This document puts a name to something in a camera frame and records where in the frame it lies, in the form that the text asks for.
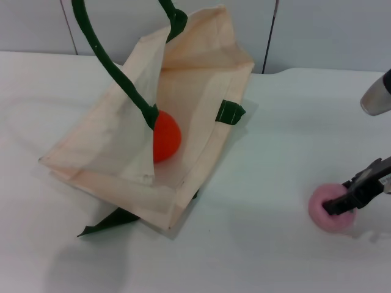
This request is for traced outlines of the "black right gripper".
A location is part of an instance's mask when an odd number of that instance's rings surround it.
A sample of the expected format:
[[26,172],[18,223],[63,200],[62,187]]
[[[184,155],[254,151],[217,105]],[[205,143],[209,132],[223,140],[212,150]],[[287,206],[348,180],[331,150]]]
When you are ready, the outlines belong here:
[[383,193],[386,179],[390,179],[390,158],[376,159],[366,169],[357,173],[342,185],[347,192],[323,203],[329,215],[354,213],[355,208],[364,208],[379,194]]

